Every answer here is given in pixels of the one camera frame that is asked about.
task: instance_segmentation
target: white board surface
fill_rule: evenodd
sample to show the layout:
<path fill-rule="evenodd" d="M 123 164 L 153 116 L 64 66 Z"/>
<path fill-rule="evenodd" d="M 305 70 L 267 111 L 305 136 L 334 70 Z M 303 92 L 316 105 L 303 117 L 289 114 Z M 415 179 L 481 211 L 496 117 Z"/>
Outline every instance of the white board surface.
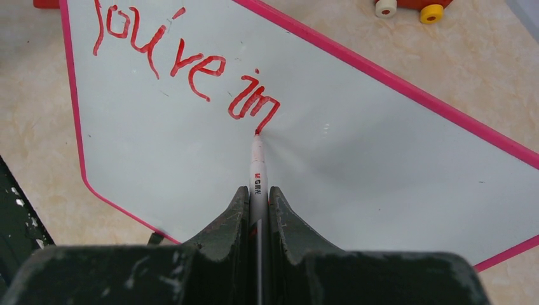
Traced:
<path fill-rule="evenodd" d="M 83 176 L 176 240 L 249 183 L 252 136 L 272 104 L 229 114 L 245 76 L 280 103 L 263 129 L 269 184 L 337 246 L 450 251 L 478 264 L 539 233 L 539 170 L 288 29 L 232 0 L 99 2 L 98 48 L 96 1 L 67 1 L 63 12 Z M 126 27 L 124 39 L 107 32 L 114 5 L 110 28 Z M 138 48 L 166 27 L 153 48 L 159 79 L 130 42 L 135 11 Z M 180 39 L 182 59 L 203 56 L 172 77 Z M 193 74 L 207 102 L 189 73 L 214 55 L 226 60 L 220 76 Z"/>

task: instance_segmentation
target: beige marble floor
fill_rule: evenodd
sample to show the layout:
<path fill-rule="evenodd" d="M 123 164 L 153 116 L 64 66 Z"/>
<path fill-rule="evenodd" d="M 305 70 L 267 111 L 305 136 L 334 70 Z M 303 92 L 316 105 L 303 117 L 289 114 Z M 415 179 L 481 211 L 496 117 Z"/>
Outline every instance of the beige marble floor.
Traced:
<path fill-rule="evenodd" d="M 455 0 L 445 19 L 374 16 L 372 0 L 266 0 L 504 135 L 539 151 L 539 45 L 503 0 Z M 0 154 L 58 244 L 145 243 L 150 230 L 80 178 L 58 11 L 4 0 Z M 539 247 L 481 273 L 494 304 L 538 304 Z"/>

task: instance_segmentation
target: white marker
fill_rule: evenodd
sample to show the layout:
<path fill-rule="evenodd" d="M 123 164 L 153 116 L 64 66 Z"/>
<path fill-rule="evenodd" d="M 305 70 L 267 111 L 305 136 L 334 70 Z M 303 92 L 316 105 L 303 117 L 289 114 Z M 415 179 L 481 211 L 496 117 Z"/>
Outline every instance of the white marker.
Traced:
<path fill-rule="evenodd" d="M 271 241 L 268 176 L 264 162 L 264 146 L 255 132 L 251 146 L 249 184 L 249 253 L 251 285 L 249 304 L 266 305 L 271 301 Z"/>

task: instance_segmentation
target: yellow wheel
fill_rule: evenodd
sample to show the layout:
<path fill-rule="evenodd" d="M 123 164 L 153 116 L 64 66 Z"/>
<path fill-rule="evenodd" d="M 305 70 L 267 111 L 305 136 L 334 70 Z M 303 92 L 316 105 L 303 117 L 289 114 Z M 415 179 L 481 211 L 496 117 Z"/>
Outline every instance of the yellow wheel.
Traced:
<path fill-rule="evenodd" d="M 425 6 L 421 10 L 420 20 L 423 24 L 434 24 L 444 16 L 444 7 L 439 4 Z"/>

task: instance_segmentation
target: pink whiteboard frame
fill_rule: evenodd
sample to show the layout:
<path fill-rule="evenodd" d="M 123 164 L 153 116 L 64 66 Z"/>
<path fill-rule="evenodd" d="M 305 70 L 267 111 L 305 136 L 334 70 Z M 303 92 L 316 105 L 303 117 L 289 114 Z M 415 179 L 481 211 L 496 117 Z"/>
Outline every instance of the pink whiteboard frame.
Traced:
<path fill-rule="evenodd" d="M 297 37 L 308 41 L 309 43 L 315 45 L 316 47 L 326 51 L 327 53 L 337 57 L 338 59 L 346 62 L 347 64 L 353 66 L 354 68 L 362 71 L 363 73 L 369 75 L 370 77 L 376 79 L 377 81 L 384 83 L 391 89 L 407 96 L 411 100 L 419 103 L 423 107 L 437 113 L 438 115 L 446 118 L 447 120 L 457 124 L 458 126 L 466 129 L 467 131 L 473 133 L 474 135 L 480 137 L 481 139 L 493 144 L 494 146 L 500 148 L 501 150 L 513 155 L 514 157 L 520 159 L 521 161 L 529 164 L 530 166 L 537 168 L 539 170 L 539 154 L 535 153 L 531 149 L 528 149 L 517 142 L 511 140 L 510 138 L 496 132 L 492 128 L 482 124 L 470 116 L 460 112 L 459 110 L 451 107 L 450 105 L 444 103 L 443 101 L 435 98 L 429 93 L 415 87 L 414 85 L 404 81 L 398 76 L 392 74 L 391 72 L 385 70 L 384 68 L 374 64 L 373 62 L 367 60 L 366 58 L 360 56 L 357 53 L 345 48 L 339 43 L 329 39 L 328 37 L 322 35 L 321 33 L 307 27 L 306 25 L 298 22 L 297 20 L 292 19 L 291 17 L 281 13 L 280 11 L 274 9 L 273 7 L 261 2 L 260 0 L 228 0 L 234 1 L 248 10 L 252 11 L 255 14 L 273 22 L 274 24 L 286 29 L 287 31 L 295 34 Z M 141 224 L 145 225 L 153 231 L 159 232 L 160 230 L 153 227 L 152 225 L 146 223 L 144 220 L 134 216 L 129 211 L 121 208 L 120 206 L 110 202 L 100 194 L 98 194 L 88 182 L 86 177 L 86 166 L 84 158 L 84 149 L 83 141 L 81 134 L 81 123 L 79 115 L 79 105 L 78 105 L 78 94 L 77 94 L 77 85 L 76 85 L 76 75 L 74 68 L 74 59 L 73 59 L 73 49 L 71 41 L 71 27 L 69 24 L 69 12 L 67 9 L 67 0 L 60 0 L 60 9 L 62 12 L 62 26 L 64 28 L 64 41 L 65 41 L 65 54 L 67 57 L 67 69 L 69 75 L 69 84 L 71 88 L 71 100 L 73 106 L 73 115 L 75 120 L 75 131 L 77 136 L 78 151 L 79 151 L 79 161 L 81 163 L 81 175 L 83 181 L 87 188 L 98 198 L 110 204 L 114 208 L 117 208 L 124 214 L 135 219 Z M 179 243 L 179 241 L 167 236 L 168 239 Z M 539 234 L 535 237 L 530 238 L 490 259 L 487 259 L 477 265 L 475 269 L 477 271 L 483 271 L 488 269 L 496 264 L 499 264 L 517 254 L 520 254 L 524 251 L 527 251 L 535 246 L 539 245 Z"/>

